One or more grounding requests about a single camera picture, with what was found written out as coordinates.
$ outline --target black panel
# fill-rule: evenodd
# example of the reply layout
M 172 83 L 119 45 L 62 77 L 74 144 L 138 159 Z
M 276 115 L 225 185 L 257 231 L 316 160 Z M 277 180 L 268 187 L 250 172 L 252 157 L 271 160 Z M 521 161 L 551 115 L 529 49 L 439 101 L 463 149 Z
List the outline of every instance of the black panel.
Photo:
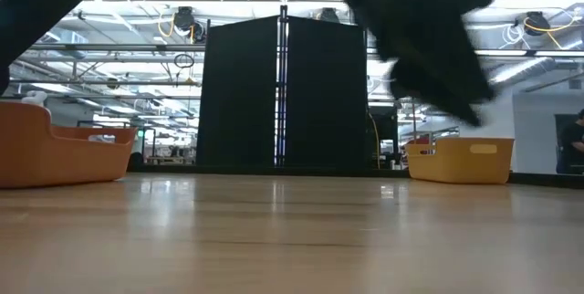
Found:
M 285 166 L 365 167 L 362 29 L 294 17 L 288 25 Z
M 205 50 L 196 162 L 274 166 L 277 17 L 214 26 Z

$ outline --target orange bin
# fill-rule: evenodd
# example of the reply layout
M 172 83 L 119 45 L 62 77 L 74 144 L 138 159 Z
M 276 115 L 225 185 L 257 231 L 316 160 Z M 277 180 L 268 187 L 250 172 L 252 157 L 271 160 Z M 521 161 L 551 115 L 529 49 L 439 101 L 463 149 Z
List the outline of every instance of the orange bin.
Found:
M 412 179 L 451 184 L 505 184 L 514 139 L 444 138 L 407 144 Z
M 0 188 L 120 179 L 137 130 L 51 126 L 44 108 L 12 102 L 0 103 L 0 119 Z M 114 135 L 115 143 L 89 140 L 101 134 Z

